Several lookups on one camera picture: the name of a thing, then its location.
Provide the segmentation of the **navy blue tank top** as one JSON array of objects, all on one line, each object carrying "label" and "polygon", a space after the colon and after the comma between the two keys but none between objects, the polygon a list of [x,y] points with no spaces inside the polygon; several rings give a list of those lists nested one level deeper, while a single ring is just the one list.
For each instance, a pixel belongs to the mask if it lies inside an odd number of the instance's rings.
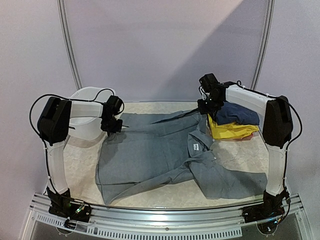
[{"label": "navy blue tank top", "polygon": [[217,112],[215,122],[218,125],[237,123],[239,125],[258,126],[260,119],[258,114],[253,110],[235,103],[225,102]]}]

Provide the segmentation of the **white plastic wash basin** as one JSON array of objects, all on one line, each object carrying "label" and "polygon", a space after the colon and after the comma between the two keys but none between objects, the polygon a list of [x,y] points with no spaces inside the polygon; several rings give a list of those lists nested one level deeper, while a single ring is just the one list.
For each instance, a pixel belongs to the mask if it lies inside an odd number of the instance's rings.
[{"label": "white plastic wash basin", "polygon": [[77,90],[72,100],[68,135],[78,139],[93,141],[101,133],[102,104],[115,94],[112,88],[87,86]]}]

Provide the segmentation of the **grey denim cloth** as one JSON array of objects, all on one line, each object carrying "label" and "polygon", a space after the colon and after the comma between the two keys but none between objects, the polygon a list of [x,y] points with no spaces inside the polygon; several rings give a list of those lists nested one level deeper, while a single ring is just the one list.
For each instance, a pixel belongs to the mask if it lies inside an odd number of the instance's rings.
[{"label": "grey denim cloth", "polygon": [[95,180],[103,201],[112,201],[162,185],[194,180],[207,199],[260,195],[265,173],[229,170],[219,164],[197,110],[170,114],[124,113],[127,124],[101,145]]}]

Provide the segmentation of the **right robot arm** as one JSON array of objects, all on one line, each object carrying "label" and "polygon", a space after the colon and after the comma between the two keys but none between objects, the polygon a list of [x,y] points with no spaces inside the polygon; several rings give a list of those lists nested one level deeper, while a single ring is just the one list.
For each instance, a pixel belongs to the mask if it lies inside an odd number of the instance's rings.
[{"label": "right robot arm", "polygon": [[268,151],[268,177],[264,197],[285,193],[287,150],[292,139],[293,121],[285,96],[272,96],[246,88],[239,82],[220,83],[207,75],[199,80],[202,98],[197,101],[201,114],[216,120],[224,103],[233,103],[258,114],[262,138]]}]

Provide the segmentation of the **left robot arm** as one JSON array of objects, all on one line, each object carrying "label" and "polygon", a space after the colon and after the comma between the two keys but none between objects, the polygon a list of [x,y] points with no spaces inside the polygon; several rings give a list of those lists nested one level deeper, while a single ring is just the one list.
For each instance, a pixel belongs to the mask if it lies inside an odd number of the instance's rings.
[{"label": "left robot arm", "polygon": [[48,175],[48,188],[57,196],[68,192],[64,168],[64,146],[69,135],[70,119],[101,119],[100,129],[108,134],[121,132],[123,121],[116,116],[124,110],[124,102],[111,95],[106,102],[67,99],[51,94],[37,122],[43,141]]}]

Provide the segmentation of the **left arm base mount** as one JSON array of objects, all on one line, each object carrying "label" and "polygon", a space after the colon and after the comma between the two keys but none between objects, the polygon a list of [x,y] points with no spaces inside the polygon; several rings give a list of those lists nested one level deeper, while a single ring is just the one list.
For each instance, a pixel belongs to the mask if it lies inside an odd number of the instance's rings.
[{"label": "left arm base mount", "polygon": [[89,223],[92,213],[89,203],[72,198],[69,189],[62,194],[51,191],[49,187],[46,191],[50,199],[48,212],[51,215],[65,218],[64,228],[74,230],[77,222]]}]

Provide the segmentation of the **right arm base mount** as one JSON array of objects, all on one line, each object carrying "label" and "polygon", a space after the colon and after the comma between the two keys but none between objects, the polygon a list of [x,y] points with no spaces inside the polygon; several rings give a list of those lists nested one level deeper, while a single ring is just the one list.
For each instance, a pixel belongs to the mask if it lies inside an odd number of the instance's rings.
[{"label": "right arm base mount", "polygon": [[256,222],[258,231],[269,236],[276,232],[278,225],[288,216],[291,209],[291,197],[287,189],[273,196],[263,192],[263,203],[246,206],[241,209],[245,223]]}]

